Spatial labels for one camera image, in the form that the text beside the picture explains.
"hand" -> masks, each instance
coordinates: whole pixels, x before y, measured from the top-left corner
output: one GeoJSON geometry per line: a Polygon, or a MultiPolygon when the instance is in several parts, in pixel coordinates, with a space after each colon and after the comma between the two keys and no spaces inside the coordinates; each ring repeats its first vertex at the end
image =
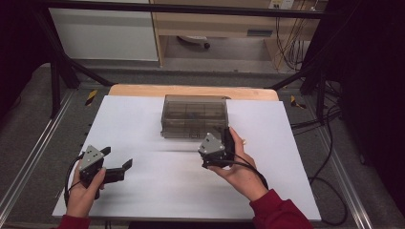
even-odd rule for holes
{"type": "MultiPolygon", "coordinates": [[[[232,134],[233,140],[235,141],[235,161],[245,163],[240,157],[249,162],[252,166],[256,168],[254,159],[250,157],[244,151],[244,143],[238,134],[229,127],[229,132],[232,134]]],[[[229,170],[222,169],[217,166],[208,166],[208,169],[214,171],[217,175],[224,178],[228,183],[230,183],[238,192],[247,197],[250,201],[254,201],[264,194],[267,193],[267,188],[260,180],[260,178],[250,169],[234,164],[229,170]]]]}
{"type": "Polygon", "coordinates": [[[68,202],[68,210],[66,215],[76,218],[87,218],[89,216],[90,209],[92,209],[93,202],[95,201],[96,191],[103,189],[102,181],[105,177],[105,169],[101,168],[100,171],[93,178],[92,183],[86,189],[80,183],[80,173],[78,167],[81,160],[75,167],[74,180],[70,191],[70,197],[68,202]]]}

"white cabinet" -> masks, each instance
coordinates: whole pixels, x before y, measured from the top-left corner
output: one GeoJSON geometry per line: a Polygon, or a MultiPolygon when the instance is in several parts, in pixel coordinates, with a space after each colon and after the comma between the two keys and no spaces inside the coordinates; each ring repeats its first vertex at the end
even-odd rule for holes
{"type": "MultiPolygon", "coordinates": [[[[148,0],[97,2],[149,3],[148,0]]],[[[73,59],[158,61],[150,12],[50,9],[63,48],[73,59]]]]}

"red sleeve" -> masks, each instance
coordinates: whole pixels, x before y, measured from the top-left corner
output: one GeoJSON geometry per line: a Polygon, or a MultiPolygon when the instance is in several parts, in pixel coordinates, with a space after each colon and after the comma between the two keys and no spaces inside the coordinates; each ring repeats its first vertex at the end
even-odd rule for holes
{"type": "Polygon", "coordinates": [[[312,228],[312,225],[290,199],[281,200],[274,190],[251,201],[256,229],[268,228],[312,228]]]}
{"type": "Polygon", "coordinates": [[[90,226],[90,219],[87,218],[75,218],[64,215],[60,221],[57,229],[88,229],[90,226]]]}

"white paper sheet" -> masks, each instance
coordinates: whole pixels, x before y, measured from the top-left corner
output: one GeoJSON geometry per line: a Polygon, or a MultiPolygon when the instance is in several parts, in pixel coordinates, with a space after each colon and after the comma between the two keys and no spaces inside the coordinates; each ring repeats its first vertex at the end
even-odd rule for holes
{"type": "MultiPolygon", "coordinates": [[[[106,184],[91,217],[120,219],[250,220],[248,200],[225,180],[202,167],[200,140],[160,136],[163,97],[104,97],[84,143],[111,146],[104,166],[132,158],[125,180],[106,184]]],[[[310,220],[320,215],[282,102],[227,100],[230,125],[246,139],[269,188],[290,198],[310,220]]],[[[53,216],[65,214],[63,195],[53,216]]]]}

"transparent container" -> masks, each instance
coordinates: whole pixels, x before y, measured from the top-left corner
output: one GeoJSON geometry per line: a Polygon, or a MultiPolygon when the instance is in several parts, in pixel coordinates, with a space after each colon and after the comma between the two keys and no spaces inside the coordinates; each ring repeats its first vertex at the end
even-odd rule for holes
{"type": "Polygon", "coordinates": [[[161,135],[165,138],[205,138],[211,133],[221,139],[227,126],[225,96],[168,94],[164,98],[161,135]]]}

